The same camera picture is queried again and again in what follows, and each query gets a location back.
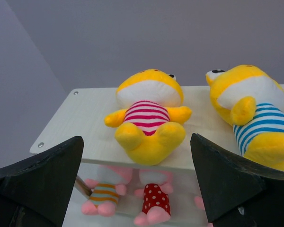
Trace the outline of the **yellow frog red-striped shirt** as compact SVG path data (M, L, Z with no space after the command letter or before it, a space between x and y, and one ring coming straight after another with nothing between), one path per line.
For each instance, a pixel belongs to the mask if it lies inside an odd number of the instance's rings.
M133 162L157 165L183 142L183 125L193 111L183 105L184 94L173 74L140 71L126 79L115 96L120 109L104 123L116 129L116 141Z

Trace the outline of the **pink frog pink-striped shirt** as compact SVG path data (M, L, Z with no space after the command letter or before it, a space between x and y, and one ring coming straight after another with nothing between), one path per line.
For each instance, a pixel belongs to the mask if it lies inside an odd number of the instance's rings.
M205 207L204 207L204 202L203 202L203 198L200 197L200 196L195 196L194 197L194 202L195 202L195 205L198 209L200 210L205 210Z

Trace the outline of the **pink frog orange-striped shirt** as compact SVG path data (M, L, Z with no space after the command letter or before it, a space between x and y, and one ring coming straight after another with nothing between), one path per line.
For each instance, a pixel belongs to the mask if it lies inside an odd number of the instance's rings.
M119 198L126 195L127 185L133 176L133 169L121 166L100 165L97 179L86 179L85 183L92 189L88 200L83 203L84 215L101 215L111 217L115 214Z

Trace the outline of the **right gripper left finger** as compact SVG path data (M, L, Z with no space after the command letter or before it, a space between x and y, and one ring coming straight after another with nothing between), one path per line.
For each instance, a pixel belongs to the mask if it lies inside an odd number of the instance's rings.
M61 227L83 147L75 136L0 168L0 227Z

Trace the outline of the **pink frog red polka-dot shirt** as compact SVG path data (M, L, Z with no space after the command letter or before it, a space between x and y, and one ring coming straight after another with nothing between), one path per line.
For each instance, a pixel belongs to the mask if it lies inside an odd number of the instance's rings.
M169 221L171 208L169 195L173 193L173 174L167 171L139 170L142 188L135 190L135 196L143 198L142 210L135 217L134 224L146 227Z

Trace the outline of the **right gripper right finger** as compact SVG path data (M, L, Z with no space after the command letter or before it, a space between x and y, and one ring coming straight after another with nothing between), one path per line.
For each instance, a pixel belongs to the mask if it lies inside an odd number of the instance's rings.
M284 172L192 134L195 166L207 219L215 227L284 227Z

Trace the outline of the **yellow frog blue-striped shirt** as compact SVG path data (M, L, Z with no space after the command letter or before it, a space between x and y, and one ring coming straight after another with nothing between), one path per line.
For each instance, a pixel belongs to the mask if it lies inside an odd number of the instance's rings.
M205 77L212 106L232 126L240 154L284 171L284 89L253 65L212 70Z

